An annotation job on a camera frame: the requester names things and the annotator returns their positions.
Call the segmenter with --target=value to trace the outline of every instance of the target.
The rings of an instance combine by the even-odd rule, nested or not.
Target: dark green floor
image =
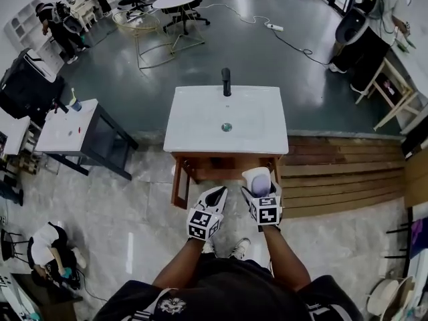
[[[288,42],[311,49],[321,62],[331,57],[340,17],[321,0],[203,0],[201,5],[212,3],[226,3],[246,19],[269,17],[284,27],[280,36]],[[97,98],[129,132],[166,129],[175,87],[220,85],[221,68],[228,67],[232,84],[280,87],[289,130],[376,133],[373,126],[388,112],[378,94],[355,105],[358,96],[349,88],[348,74],[333,74],[280,42],[262,19],[244,23],[224,6],[200,13],[211,22],[198,24],[206,44],[179,52],[165,65],[141,72],[132,37],[121,29],[107,35],[115,25],[103,19],[86,40],[105,39],[60,74],[81,100]],[[169,21],[160,11],[155,15],[162,24]],[[189,31],[195,34],[194,28]],[[156,40],[141,37],[142,50]],[[154,51],[147,61],[157,55]],[[398,123],[389,122],[377,134],[398,135]]]

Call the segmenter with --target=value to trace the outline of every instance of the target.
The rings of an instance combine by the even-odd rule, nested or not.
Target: sink basin
[[[288,153],[277,87],[177,87],[169,115],[167,152]]]

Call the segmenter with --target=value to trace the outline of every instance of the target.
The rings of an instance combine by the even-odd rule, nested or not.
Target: gray tile floor
[[[311,49],[321,62],[332,56],[340,17],[321,0],[203,0],[201,5],[212,3],[226,3],[250,20],[253,15],[269,17],[284,27],[280,36],[296,47]],[[232,84],[280,87],[289,130],[375,133],[373,126],[388,111],[380,96],[374,94],[356,106],[348,74],[333,74],[280,42],[262,19],[255,25],[244,23],[224,6],[200,12],[211,21],[209,26],[198,24],[206,44],[178,53],[165,65],[140,72],[132,37],[123,30],[106,37],[115,26],[103,19],[86,37],[89,44],[103,40],[60,74],[81,100],[97,98],[131,133],[165,130],[175,88],[219,85],[224,67],[231,69]],[[162,24],[170,20],[160,11],[155,15]],[[195,34],[191,26],[189,31]],[[156,41],[159,38],[141,37],[142,50]],[[162,54],[154,51],[147,62],[156,56]],[[70,94],[64,95],[64,100],[70,99]],[[398,132],[394,120],[378,134]]]
[[[29,237],[45,222],[60,221],[88,260],[88,290],[101,298],[109,298],[127,280],[151,283],[187,240],[186,211],[170,204],[173,165],[170,154],[148,146],[129,160],[131,182],[99,167],[92,168],[89,177],[64,166],[58,176],[43,170],[36,176],[23,175],[25,203],[8,204],[6,229]],[[221,184],[191,185],[189,204],[200,192]],[[214,238],[219,255],[226,256],[244,236],[265,250],[239,192],[240,182],[224,184],[229,187],[225,219]],[[399,199],[334,215],[283,220],[281,229],[313,279],[333,275],[364,311],[366,294],[379,280],[381,253],[399,248],[396,235],[385,231],[397,228],[403,215]],[[15,272],[29,271],[16,259],[5,265]],[[84,301],[76,304],[78,319],[90,320],[102,303],[84,290],[80,294]]]

